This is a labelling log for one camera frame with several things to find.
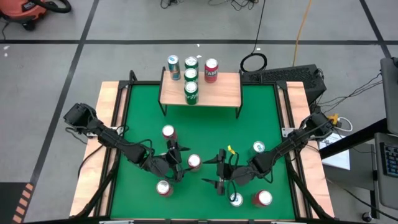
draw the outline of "white paper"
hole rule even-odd
[[[337,142],[338,140],[341,139],[341,137],[338,134],[331,134],[329,137],[327,137],[325,140],[319,142],[319,149],[322,150],[322,148]],[[336,154],[334,156],[328,157],[326,159],[322,159],[322,164],[328,165],[328,166],[333,166],[341,169],[346,169],[350,170],[349,166],[349,150],[345,150],[344,152],[341,152],[339,154]]]

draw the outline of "orange vacuum cleaner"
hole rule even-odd
[[[35,23],[47,11],[68,13],[72,7],[68,0],[60,0],[65,7],[58,7],[52,1],[44,0],[0,0],[0,17],[8,22],[22,24],[25,30],[34,30]]]

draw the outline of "can lid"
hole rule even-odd
[[[168,58],[167,58],[167,61],[168,61],[168,63],[170,63],[170,64],[176,64],[177,62],[178,62],[178,57],[177,56],[175,56],[175,55],[170,55]]]
[[[217,65],[218,65],[218,62],[216,59],[210,58],[206,61],[206,66],[209,68],[215,68],[215,67],[217,67]]]
[[[201,159],[199,155],[192,154],[188,157],[188,164],[192,167],[197,167],[200,165]]]
[[[198,85],[195,82],[187,82],[185,84],[185,90],[189,93],[193,93],[198,89]]]
[[[272,202],[272,195],[271,193],[269,193],[266,190],[262,190],[259,193],[259,201],[260,203],[262,203],[263,205],[269,205]]]
[[[156,190],[160,194],[166,194],[170,190],[170,184],[166,180],[161,180],[157,183]]]
[[[165,125],[162,129],[162,133],[166,136],[171,136],[174,133],[174,127],[171,125]]]
[[[231,196],[229,197],[231,200],[232,199],[234,199],[234,196],[235,194],[231,194]],[[241,206],[242,204],[243,204],[243,197],[242,197],[242,195],[241,194],[239,194],[239,193],[236,193],[236,198],[235,198],[235,200],[233,201],[233,202],[231,202],[231,204],[233,205],[233,206],[235,206],[235,207],[237,207],[237,206]]]
[[[185,59],[185,63],[189,66],[194,66],[198,63],[198,59],[195,57],[187,57],[187,59]]]
[[[264,143],[262,141],[256,141],[253,144],[253,149],[256,152],[264,152],[266,150],[266,146],[264,145]]]
[[[197,75],[197,71],[194,68],[188,68],[186,69],[184,74],[187,78],[195,78]]]

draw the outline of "wooden shelf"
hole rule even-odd
[[[163,105],[188,105],[185,101],[185,80],[181,71],[180,80],[172,80],[169,71],[164,71],[159,101]],[[241,106],[241,79],[238,73],[218,73],[217,81],[207,83],[204,72],[198,77],[198,103],[192,106]]]

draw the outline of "green mat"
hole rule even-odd
[[[244,106],[239,119],[235,119],[234,108],[195,106],[169,106],[165,117],[157,102],[158,93],[157,85],[133,86],[127,115],[130,130],[125,138],[134,142],[151,139],[158,155],[167,150],[162,127],[173,125],[180,145],[191,148],[182,152],[183,168],[188,167],[190,154],[198,154],[205,161],[229,144],[240,153],[239,164],[245,165],[254,141],[264,142],[266,149],[281,142],[273,86],[243,86]],[[203,164],[198,172],[185,174],[180,183],[174,184],[171,197],[161,197],[155,189],[160,178],[138,169],[122,156],[111,218],[294,219],[283,159],[274,166],[273,184],[254,179],[237,186],[244,198],[240,207],[232,207],[226,196],[217,195],[216,189],[201,178],[218,180],[216,165]],[[261,189],[273,196],[272,204],[266,208],[251,203],[252,195]]]

